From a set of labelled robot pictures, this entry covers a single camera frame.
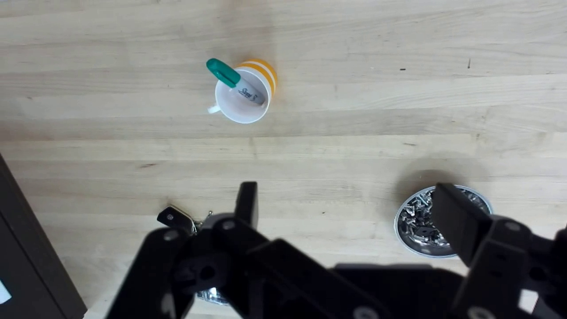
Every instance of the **small cup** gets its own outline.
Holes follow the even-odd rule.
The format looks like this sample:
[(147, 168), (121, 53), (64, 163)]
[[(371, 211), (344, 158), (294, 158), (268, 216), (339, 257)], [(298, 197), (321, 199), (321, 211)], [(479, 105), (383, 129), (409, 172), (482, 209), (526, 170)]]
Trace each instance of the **small cup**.
[(216, 105), (209, 108), (209, 114), (223, 114), (227, 119), (238, 124), (254, 124), (261, 121), (270, 110), (271, 99), (277, 92), (277, 73), (264, 60), (246, 60), (239, 64), (236, 71), (243, 76), (245, 82), (264, 94), (266, 103), (255, 105), (225, 83), (216, 82)]

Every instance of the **marker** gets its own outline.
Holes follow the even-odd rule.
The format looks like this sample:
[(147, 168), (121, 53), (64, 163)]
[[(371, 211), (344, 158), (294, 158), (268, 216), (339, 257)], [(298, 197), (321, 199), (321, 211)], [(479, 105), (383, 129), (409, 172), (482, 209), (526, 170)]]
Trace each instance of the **marker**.
[(232, 67), (229, 67), (225, 62), (218, 60), (218, 59), (209, 59), (207, 60), (207, 69), (227, 87), (231, 87), (232, 90), (239, 92), (243, 98), (246, 98), (248, 101), (255, 103), (255, 105), (264, 105), (266, 98), (254, 89), (248, 82), (245, 82), (245, 78), (234, 71)]

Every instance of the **wood grain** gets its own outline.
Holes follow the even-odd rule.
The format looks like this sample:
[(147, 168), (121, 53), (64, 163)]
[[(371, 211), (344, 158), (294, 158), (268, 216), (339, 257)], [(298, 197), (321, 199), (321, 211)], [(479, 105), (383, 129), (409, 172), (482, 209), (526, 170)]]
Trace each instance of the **wood grain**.
[[(323, 264), (464, 273), (408, 252), (392, 218), (454, 181), (539, 234), (565, 225), (565, 18), (562, 0), (4, 0), (0, 153), (89, 319), (165, 204), (231, 211), (245, 179), (261, 231)], [(275, 64), (262, 122), (206, 114), (209, 57)]]

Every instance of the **teal marker cap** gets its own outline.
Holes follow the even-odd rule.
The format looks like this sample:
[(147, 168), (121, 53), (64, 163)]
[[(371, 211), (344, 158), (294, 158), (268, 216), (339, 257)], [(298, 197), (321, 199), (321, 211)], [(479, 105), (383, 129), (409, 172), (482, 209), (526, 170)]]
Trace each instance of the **teal marker cap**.
[(207, 69), (231, 89), (234, 89), (236, 83), (241, 80), (241, 75), (238, 75), (238, 71), (234, 71), (232, 67), (229, 67), (225, 62), (218, 59), (209, 59)]

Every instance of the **light wood surface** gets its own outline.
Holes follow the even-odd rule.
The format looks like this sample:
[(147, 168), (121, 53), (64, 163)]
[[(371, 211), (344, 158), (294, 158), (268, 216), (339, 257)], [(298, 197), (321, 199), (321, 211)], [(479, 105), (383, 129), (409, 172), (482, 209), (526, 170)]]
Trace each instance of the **light wood surface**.
[[(326, 266), (429, 262), (392, 218), (436, 181), (553, 236), (567, 222), (565, 20), (562, 0), (4, 0), (0, 153), (89, 319), (167, 202), (232, 211), (241, 181), (261, 184), (261, 231)], [(275, 64), (262, 122), (206, 114), (209, 57)], [(234, 314), (199, 303), (193, 317)]]

